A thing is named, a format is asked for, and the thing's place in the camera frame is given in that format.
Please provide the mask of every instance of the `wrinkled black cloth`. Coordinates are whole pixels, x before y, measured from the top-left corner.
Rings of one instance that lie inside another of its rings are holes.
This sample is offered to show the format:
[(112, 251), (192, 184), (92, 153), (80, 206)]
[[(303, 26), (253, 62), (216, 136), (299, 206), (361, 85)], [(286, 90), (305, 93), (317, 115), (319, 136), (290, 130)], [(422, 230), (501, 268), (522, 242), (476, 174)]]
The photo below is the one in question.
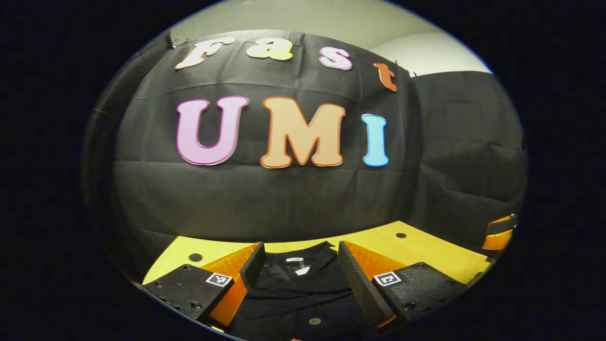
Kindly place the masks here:
[[(367, 333), (371, 328), (330, 246), (325, 241), (299, 251), (268, 253), (255, 288), (247, 293), (227, 332), (249, 341), (356, 340)], [(308, 273), (297, 275), (298, 262), (285, 261), (291, 257), (304, 258), (306, 265), (312, 260)], [(284, 274), (290, 279), (282, 279)], [(312, 319), (320, 322), (311, 324)]]

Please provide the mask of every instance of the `orange letter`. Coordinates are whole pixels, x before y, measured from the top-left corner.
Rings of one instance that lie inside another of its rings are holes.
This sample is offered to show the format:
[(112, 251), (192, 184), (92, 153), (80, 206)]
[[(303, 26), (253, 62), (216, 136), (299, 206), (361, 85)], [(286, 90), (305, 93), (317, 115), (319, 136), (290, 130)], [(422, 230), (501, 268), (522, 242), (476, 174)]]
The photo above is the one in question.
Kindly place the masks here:
[(383, 83), (383, 85), (391, 91), (396, 91), (398, 87), (391, 82), (391, 78), (395, 77), (395, 75), (393, 72), (389, 71), (389, 67), (379, 62), (374, 63), (374, 66), (379, 69), (379, 78), (381, 79), (381, 83)]
[(335, 104), (322, 104), (316, 115), (307, 124), (301, 108), (288, 97), (268, 97), (263, 105), (270, 111), (269, 141), (267, 155), (261, 158), (265, 168), (290, 166), (292, 158), (286, 154), (286, 142), (301, 165), (307, 163), (313, 146), (318, 143), (311, 162), (316, 166), (338, 166), (343, 162), (339, 153), (341, 118), (345, 109)]
[(228, 36), (225, 38), (217, 38), (212, 40), (201, 41), (193, 46), (193, 50), (183, 59), (182, 62), (175, 66), (176, 69), (198, 65), (204, 61), (202, 56), (206, 53), (207, 56), (212, 55), (221, 48), (221, 44), (231, 44), (236, 41), (236, 38)]

